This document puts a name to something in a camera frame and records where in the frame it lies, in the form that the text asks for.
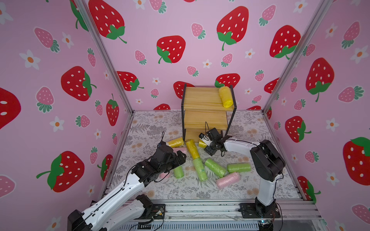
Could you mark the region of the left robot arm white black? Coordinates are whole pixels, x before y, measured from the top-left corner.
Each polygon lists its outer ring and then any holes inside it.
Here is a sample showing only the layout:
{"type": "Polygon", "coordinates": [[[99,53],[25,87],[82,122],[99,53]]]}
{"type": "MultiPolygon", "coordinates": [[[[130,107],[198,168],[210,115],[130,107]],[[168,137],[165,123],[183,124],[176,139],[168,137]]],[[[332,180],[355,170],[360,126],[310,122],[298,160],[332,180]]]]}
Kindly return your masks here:
{"type": "Polygon", "coordinates": [[[126,202],[151,182],[157,181],[162,173],[183,165],[186,154],[175,152],[165,142],[160,142],[154,155],[137,163],[128,171],[121,184],[100,201],[83,212],[73,211],[67,220],[69,231],[113,231],[134,219],[151,219],[161,211],[144,194],[139,195],[130,204],[126,202]]]}

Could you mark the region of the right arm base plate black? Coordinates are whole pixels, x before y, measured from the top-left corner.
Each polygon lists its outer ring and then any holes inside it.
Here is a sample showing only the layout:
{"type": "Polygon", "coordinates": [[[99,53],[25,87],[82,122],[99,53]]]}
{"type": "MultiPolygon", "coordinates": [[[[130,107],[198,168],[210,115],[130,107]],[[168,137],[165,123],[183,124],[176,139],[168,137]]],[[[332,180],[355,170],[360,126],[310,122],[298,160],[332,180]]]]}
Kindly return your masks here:
{"type": "Polygon", "coordinates": [[[269,206],[256,203],[241,203],[238,212],[243,218],[273,219],[281,218],[280,210],[276,203],[269,206]]]}

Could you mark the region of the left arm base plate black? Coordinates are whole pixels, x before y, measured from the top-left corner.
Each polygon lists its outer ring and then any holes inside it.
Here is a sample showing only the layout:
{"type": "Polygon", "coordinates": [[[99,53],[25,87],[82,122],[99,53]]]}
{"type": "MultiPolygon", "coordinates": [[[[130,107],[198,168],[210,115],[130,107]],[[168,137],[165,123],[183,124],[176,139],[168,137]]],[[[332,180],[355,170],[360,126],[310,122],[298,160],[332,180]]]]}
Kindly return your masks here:
{"type": "Polygon", "coordinates": [[[160,213],[164,214],[166,205],[165,204],[153,204],[150,206],[144,206],[143,214],[137,219],[152,219],[155,216],[159,215],[160,213]]]}

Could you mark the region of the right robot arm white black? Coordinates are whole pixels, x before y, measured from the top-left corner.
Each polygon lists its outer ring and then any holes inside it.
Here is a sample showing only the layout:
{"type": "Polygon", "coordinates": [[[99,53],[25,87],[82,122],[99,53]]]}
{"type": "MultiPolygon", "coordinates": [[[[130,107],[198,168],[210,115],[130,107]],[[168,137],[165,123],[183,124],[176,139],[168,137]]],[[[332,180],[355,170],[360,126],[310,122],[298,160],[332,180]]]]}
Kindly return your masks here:
{"type": "Polygon", "coordinates": [[[229,135],[222,136],[215,128],[205,134],[201,133],[199,138],[207,145],[205,151],[211,156],[217,150],[250,154],[255,170],[260,176],[260,189],[255,203],[261,208],[269,208],[275,204],[277,176],[283,175],[286,162],[271,141],[263,140],[257,143],[242,141],[229,135]]]}

